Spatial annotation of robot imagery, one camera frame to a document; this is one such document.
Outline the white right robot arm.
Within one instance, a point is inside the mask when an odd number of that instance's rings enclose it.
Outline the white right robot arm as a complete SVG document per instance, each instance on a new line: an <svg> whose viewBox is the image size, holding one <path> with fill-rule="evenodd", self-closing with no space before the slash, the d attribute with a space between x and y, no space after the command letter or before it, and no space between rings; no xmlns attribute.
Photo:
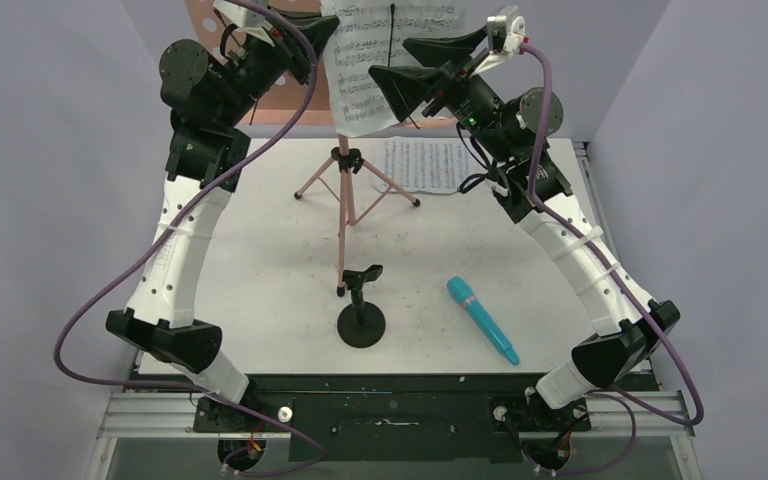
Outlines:
<svg viewBox="0 0 768 480"><path fill-rule="evenodd" d="M648 358L677 324L669 300L642 288L607 250L572 186L548 153L548 136L563 120L559 98L546 86L501 99L482 73L495 59L522 53L521 35L493 41L478 30L448 39L410 38L413 67L371 66L369 75L398 119L449 111L470 135L484 164L483 179L511 221L530 235L560 270L582 303L593 334L569 359L537 383L525 402L528 421L553 427L565 407L613 386Z"/></svg>

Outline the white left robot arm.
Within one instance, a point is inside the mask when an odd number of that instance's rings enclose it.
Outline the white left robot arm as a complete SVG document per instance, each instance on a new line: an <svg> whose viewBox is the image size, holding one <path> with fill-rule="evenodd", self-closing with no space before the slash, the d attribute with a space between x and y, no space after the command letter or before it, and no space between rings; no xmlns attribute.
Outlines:
<svg viewBox="0 0 768 480"><path fill-rule="evenodd" d="M172 43L161 55L160 97L171 110L173 135L155 234L160 246L126 306L106 320L111 334L224 397L219 416L237 431L256 422L259 405L246 395L249 378L222 350L222 329L196 317L199 277L237 188L239 176L231 170L251 143L238 124L282 75L289 73L301 84L310 79L306 51L291 28L298 28L320 56L339 25L335 15L283 15L289 26L247 34L225 61L190 39Z"/></svg>

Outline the pink perforated music stand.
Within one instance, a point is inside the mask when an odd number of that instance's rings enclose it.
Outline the pink perforated music stand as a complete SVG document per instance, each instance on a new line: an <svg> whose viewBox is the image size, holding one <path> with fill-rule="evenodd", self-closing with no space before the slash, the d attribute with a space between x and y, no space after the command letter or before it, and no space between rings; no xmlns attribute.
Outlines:
<svg viewBox="0 0 768 480"><path fill-rule="evenodd" d="M264 1L261 5L262 7L269 8L285 17L287 14L290 14L291 16L310 13L323 15L321 13L322 2L323 1ZM243 116L244 119L249 122L257 120L264 124L273 125L285 122L301 104L302 100L305 97L309 97L311 102L306 111L301 115L299 120L300 124L332 126L335 129L330 111L327 77L322 60L320 61L317 70L317 85L314 89L310 89L306 84L302 85L300 83L295 87L291 87L288 84L290 77L291 75L289 73L282 75L276 81L274 86L272 86L272 88L257 101L254 107ZM303 194L314 182L322 182L324 180L324 174L330 167L339 169L340 185L338 191L334 192L333 195L339 202L340 219L342 221L338 232L338 242L340 246L338 248L337 262L337 268L342 270L345 267L346 250L343 246L345 242L345 232L347 228L353 227L363 220L367 213L365 211L358 211L356 208L353 183L354 175L350 168L345 165L351 147L350 141L353 138L340 135L336 130L335 135L338 140L336 148L338 153L337 156L328 158L314 175L296 191L295 197L297 199L302 198Z"/></svg>

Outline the white sheet music paper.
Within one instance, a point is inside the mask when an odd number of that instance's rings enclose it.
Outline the white sheet music paper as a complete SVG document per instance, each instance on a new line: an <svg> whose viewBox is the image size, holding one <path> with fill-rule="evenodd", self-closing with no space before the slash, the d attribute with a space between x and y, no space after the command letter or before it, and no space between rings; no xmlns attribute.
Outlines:
<svg viewBox="0 0 768 480"><path fill-rule="evenodd" d="M466 12L465 1L323 1L321 13L339 19L322 57L336 132L354 138L397 124L368 69L416 66L402 41L461 35Z"/></svg>
<svg viewBox="0 0 768 480"><path fill-rule="evenodd" d="M457 139L393 137L377 141L367 157L409 193L450 195L483 169Z"/></svg>

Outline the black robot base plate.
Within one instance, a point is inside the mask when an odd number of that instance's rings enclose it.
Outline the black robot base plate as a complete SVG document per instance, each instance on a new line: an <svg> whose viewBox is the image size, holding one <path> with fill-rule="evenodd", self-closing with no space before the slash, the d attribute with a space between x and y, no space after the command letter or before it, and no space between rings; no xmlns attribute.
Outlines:
<svg viewBox="0 0 768 480"><path fill-rule="evenodd" d="M558 410L538 403L534 373L465 375L259 375L237 410L200 395L194 428L248 432L219 438L226 471L253 471L286 443L293 463L453 461L519 462L523 454L565 460L570 443L590 430L587 399ZM624 399L611 400L630 417ZM289 439L255 439L282 429Z"/></svg>

